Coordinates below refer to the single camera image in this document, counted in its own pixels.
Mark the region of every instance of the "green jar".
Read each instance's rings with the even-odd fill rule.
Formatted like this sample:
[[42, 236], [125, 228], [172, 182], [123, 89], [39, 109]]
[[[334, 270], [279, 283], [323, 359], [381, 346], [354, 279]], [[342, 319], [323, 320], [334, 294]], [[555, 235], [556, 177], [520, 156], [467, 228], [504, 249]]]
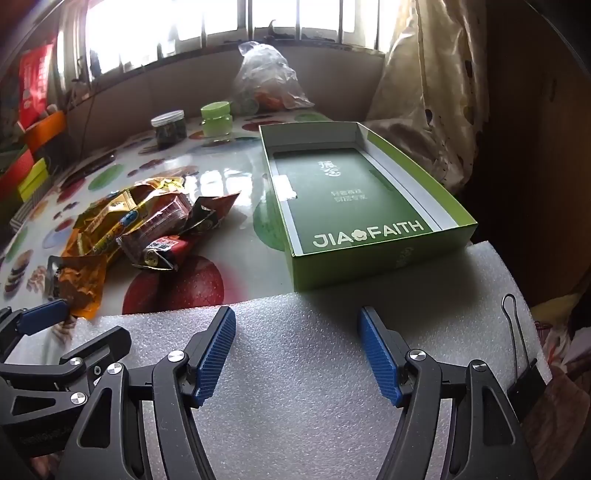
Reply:
[[203, 135], [225, 137], [232, 132], [232, 115], [229, 102], [210, 103], [201, 108]]

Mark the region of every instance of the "white lid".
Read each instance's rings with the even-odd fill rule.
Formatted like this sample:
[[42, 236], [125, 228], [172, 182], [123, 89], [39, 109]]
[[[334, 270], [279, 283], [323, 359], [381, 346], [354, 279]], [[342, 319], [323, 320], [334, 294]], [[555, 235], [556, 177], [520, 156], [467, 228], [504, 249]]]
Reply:
[[170, 124], [172, 122], [176, 122], [177, 120], [182, 120], [184, 118], [184, 110], [175, 110], [174, 112], [164, 113], [163, 115], [155, 116], [150, 123], [152, 123], [152, 127], [161, 127], [166, 124]]

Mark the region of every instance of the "pile of snacks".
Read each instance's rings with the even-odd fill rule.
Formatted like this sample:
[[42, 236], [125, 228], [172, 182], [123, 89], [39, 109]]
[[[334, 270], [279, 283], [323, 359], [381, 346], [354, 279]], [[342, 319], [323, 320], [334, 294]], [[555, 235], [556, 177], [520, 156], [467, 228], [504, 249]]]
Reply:
[[147, 179], [90, 205], [61, 256], [49, 257], [46, 296], [67, 300], [72, 315], [90, 319], [100, 306], [107, 268], [122, 252], [138, 268], [178, 270], [238, 196], [196, 198], [185, 185], [185, 177]]

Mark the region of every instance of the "red banner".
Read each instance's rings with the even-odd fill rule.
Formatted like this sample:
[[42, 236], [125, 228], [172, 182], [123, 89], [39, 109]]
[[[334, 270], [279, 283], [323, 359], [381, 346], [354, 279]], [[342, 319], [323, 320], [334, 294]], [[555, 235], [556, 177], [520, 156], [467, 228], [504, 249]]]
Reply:
[[18, 118], [23, 128], [30, 127], [47, 106], [47, 78], [53, 44], [44, 45], [22, 55], [18, 71], [20, 101]]

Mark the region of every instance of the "white foam sheet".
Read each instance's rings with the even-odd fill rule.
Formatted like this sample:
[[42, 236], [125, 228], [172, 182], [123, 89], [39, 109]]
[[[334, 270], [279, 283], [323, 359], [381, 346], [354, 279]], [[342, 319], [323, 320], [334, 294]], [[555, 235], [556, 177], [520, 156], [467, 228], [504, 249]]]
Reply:
[[[372, 305], [411, 347], [438, 361], [485, 360], [507, 389], [514, 381], [501, 299], [513, 293], [530, 358], [551, 378], [527, 306], [487, 242], [394, 273], [311, 293], [231, 305], [238, 323], [215, 394], [194, 416], [219, 479], [375, 479], [400, 411], [380, 395], [356, 334], [360, 307]], [[217, 307], [101, 317], [76, 326], [72, 348], [121, 325], [132, 336], [128, 368], [155, 363], [204, 330]], [[31, 363], [26, 338], [9, 359]], [[526, 365], [518, 351], [519, 371]], [[151, 403], [145, 403], [155, 479], [164, 479]], [[438, 479], [449, 430], [441, 403], [427, 472]]]

